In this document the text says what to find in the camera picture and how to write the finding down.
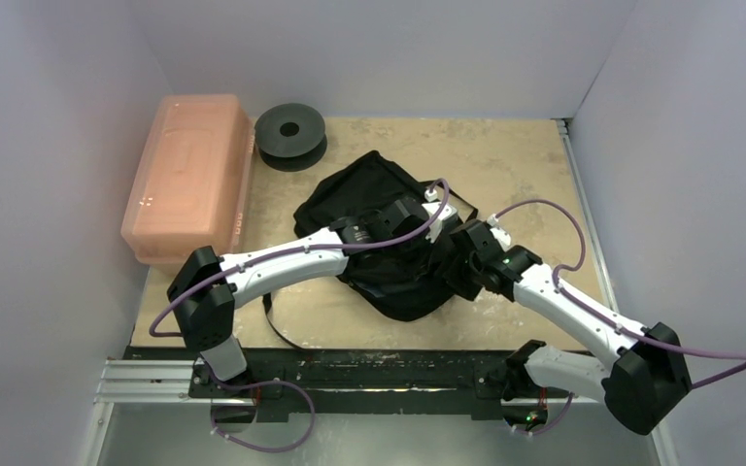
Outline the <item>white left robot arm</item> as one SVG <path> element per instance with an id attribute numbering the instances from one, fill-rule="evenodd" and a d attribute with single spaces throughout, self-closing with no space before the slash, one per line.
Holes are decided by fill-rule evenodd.
<path id="1" fill-rule="evenodd" d="M 235 313 L 281 288 L 312 279 L 351 276 L 371 268 L 391 283 L 384 262 L 403 250 L 427 253 L 446 222 L 458 216 L 445 199 L 399 199 L 364 216 L 344 216 L 303 237 L 246 253 L 218 255 L 211 247 L 190 254 L 168 287 L 166 312 L 179 324 L 187 349 L 198 354 L 225 396 L 250 387 L 251 371 L 232 332 Z"/>

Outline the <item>black filament spool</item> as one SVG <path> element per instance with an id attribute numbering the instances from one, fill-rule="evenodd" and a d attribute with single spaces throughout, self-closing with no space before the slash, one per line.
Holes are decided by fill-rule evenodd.
<path id="1" fill-rule="evenodd" d="M 328 141 L 322 114 L 300 103 L 275 106 L 254 124 L 255 146 L 262 161 L 282 172 L 298 172 L 318 163 Z"/>

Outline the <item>aluminium frame rail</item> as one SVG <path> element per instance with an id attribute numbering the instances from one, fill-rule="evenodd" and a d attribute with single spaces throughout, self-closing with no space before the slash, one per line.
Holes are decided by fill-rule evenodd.
<path id="1" fill-rule="evenodd" d="M 292 414 L 456 415 L 501 419 L 533 437 L 557 420 L 549 395 L 587 398 L 627 430 L 650 434 L 691 390 L 677 334 L 646 327 L 582 294 L 520 246 L 501 249 L 476 217 L 458 231 L 463 281 L 523 305 L 581 340 L 565 351 L 531 340 L 514 351 L 249 349 L 247 372 L 221 382 L 201 359 L 178 348 L 129 348 L 109 361 L 94 403 L 206 406 L 216 435 L 247 419 L 282 422 Z"/>

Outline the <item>translucent pink storage box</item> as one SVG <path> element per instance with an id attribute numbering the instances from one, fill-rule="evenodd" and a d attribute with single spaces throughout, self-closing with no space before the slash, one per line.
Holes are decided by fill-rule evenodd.
<path id="1" fill-rule="evenodd" d="M 253 127 L 236 95 L 164 97 L 120 230 L 135 258 L 175 274 L 198 248 L 238 249 L 253 155 Z"/>

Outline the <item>black student backpack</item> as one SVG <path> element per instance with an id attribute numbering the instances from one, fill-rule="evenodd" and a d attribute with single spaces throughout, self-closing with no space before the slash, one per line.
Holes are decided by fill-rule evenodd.
<path id="1" fill-rule="evenodd" d="M 403 197 L 423 203 L 428 185 L 372 150 L 319 182 L 294 212 L 293 232 L 304 238 L 333 220 L 381 209 Z M 410 322 L 427 316 L 454 296 L 443 267 L 454 248 L 449 233 L 462 223 L 459 218 L 424 254 L 355 254 L 338 279 L 390 319 Z"/>

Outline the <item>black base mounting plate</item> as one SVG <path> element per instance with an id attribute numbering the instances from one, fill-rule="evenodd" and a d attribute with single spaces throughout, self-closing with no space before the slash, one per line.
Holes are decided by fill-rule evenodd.
<path id="1" fill-rule="evenodd" d="M 563 390 L 523 383 L 509 350 L 246 349 L 246 373 L 218 383 L 194 363 L 189 395 L 255 402 L 262 422 L 291 414 L 452 415 L 535 429 L 556 417 Z"/>

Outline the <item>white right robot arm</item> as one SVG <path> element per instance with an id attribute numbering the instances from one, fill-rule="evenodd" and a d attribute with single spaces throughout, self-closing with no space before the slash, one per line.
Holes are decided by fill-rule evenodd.
<path id="1" fill-rule="evenodd" d="M 629 431 L 647 435 L 694 388 L 677 333 L 621 316 L 570 283 L 498 226 L 474 219 L 455 228 L 452 270 L 459 295 L 485 290 L 532 310 L 584 352 L 530 340 L 505 360 L 503 399 L 547 388 L 602 403 Z"/>

